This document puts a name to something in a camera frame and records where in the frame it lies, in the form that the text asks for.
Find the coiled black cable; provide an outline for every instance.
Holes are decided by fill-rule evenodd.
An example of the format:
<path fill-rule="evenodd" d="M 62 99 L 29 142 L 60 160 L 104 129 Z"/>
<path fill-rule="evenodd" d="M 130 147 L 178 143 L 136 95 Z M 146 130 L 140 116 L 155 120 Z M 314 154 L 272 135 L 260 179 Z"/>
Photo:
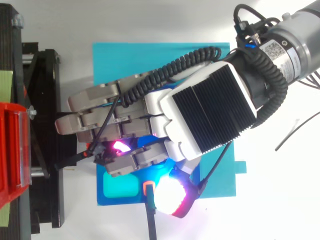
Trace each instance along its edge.
<path fill-rule="evenodd" d="M 170 81 L 170 78 L 173 76 L 203 62 L 217 62 L 220 56 L 221 49 L 213 46 L 200 48 L 181 56 L 175 61 L 172 61 L 171 63 L 154 70 L 142 81 L 122 94 L 120 97 L 121 105 L 124 108 L 127 108 L 133 103 L 137 102 L 139 99 L 142 99 L 151 91 L 161 88 L 168 81 Z"/>
<path fill-rule="evenodd" d="M 258 110 L 256 122 L 252 126 L 256 128 L 271 117 L 284 102 L 288 92 L 288 83 L 282 72 L 262 50 L 248 51 L 251 54 L 248 54 L 245 59 L 265 78 L 275 93 L 275 96 Z"/>

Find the white table surface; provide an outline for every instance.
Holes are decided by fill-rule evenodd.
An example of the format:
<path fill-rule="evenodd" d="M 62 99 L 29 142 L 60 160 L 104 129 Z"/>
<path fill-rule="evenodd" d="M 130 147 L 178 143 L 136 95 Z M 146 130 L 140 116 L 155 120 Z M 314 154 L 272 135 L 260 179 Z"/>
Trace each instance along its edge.
<path fill-rule="evenodd" d="M 67 97 L 93 84 L 94 42 L 230 42 L 236 46 L 233 10 L 249 4 L 266 17 L 294 13 L 312 0 L 2 0 L 25 18 L 24 42 L 61 55 L 62 109 Z M 241 12 L 242 19 L 255 20 Z M 160 240 L 319 240 L 320 117 L 274 148 L 296 119 L 320 111 L 320 92 L 299 83 L 265 124 L 235 141 L 237 197 L 200 199 L 178 219 L 157 212 Z M 91 159 L 64 170 L 65 223 L 41 224 L 32 240 L 147 240 L 143 204 L 97 206 Z"/>

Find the green object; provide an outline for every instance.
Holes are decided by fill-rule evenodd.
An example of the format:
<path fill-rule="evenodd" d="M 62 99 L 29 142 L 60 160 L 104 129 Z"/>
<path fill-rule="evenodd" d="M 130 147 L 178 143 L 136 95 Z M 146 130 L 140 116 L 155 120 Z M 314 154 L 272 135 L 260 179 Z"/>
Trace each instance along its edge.
<path fill-rule="evenodd" d="M 8 227 L 10 215 L 10 203 L 0 209 L 0 227 Z"/>
<path fill-rule="evenodd" d="M 103 182 L 103 193 L 111 199 L 137 196 L 140 189 L 138 178 L 132 174 L 112 177 L 105 172 Z"/>
<path fill-rule="evenodd" d="M 0 70 L 0 103 L 10 103 L 12 76 L 12 71 Z"/>

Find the label sticker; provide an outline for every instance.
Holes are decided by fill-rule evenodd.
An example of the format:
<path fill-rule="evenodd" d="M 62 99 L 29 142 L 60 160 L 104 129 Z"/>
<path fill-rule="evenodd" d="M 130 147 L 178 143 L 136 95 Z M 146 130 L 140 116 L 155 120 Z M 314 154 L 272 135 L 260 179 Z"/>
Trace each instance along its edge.
<path fill-rule="evenodd" d="M 289 57 L 291 58 L 291 61 L 293 63 L 294 79 L 296 79 L 301 74 L 301 65 L 300 65 L 300 60 L 299 60 L 298 54 L 293 47 L 291 47 L 286 52 L 289 54 Z"/>
<path fill-rule="evenodd" d="M 295 76 L 298 76 L 298 74 L 295 74 L 294 65 L 291 61 L 289 54 L 277 41 L 270 40 L 267 43 L 260 46 L 260 49 L 264 51 L 265 54 L 267 54 L 267 56 L 278 67 L 278 69 L 280 69 L 288 83 L 294 80 Z"/>

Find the yellow paper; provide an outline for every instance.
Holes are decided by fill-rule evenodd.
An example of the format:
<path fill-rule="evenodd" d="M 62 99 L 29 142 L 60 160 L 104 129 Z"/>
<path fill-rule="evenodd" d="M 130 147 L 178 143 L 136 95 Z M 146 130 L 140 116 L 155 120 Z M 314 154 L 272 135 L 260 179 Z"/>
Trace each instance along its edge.
<path fill-rule="evenodd" d="M 8 227 L 10 215 L 10 203 L 0 209 L 0 227 Z"/>
<path fill-rule="evenodd" d="M 0 70 L 0 103 L 11 101 L 12 76 L 12 71 Z"/>

